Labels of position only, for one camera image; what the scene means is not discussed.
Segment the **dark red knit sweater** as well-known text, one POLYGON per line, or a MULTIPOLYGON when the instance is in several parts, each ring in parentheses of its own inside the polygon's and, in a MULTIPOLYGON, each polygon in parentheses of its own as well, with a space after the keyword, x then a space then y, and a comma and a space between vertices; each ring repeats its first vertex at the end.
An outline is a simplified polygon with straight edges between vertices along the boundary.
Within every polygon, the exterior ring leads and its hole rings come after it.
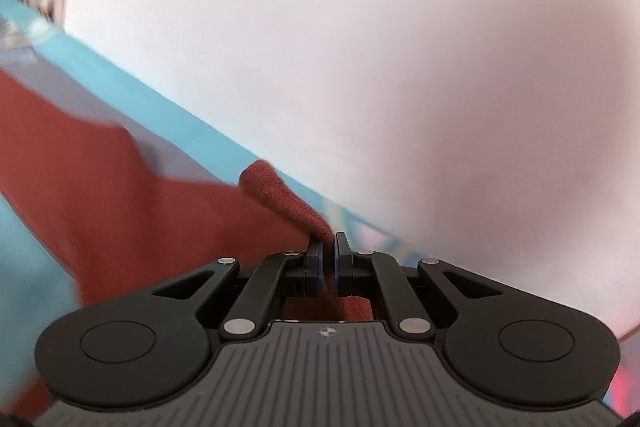
POLYGON ((2 195, 70 270, 84 306, 219 257, 257 265, 311 236, 332 241, 265 161, 229 185, 157 173, 154 159, 120 124, 75 116, 2 75, 2 195))

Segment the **blue grey patterned bedsheet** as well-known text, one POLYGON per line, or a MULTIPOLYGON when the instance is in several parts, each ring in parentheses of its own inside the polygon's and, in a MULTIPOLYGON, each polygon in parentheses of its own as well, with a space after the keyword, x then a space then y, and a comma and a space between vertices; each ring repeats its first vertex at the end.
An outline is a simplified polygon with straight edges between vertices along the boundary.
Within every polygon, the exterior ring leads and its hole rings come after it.
MULTIPOLYGON (((75 116, 125 127, 155 153, 154 171, 183 181, 238 184, 259 159, 239 144, 66 35, 18 0, 1 1, 1 77, 75 116)), ((287 176, 286 187, 360 248, 389 251, 403 265, 418 253, 399 239, 287 176)), ((40 333, 84 305, 69 269, 47 253, 1 192, 1 410, 28 418, 49 404, 37 375, 40 333)))

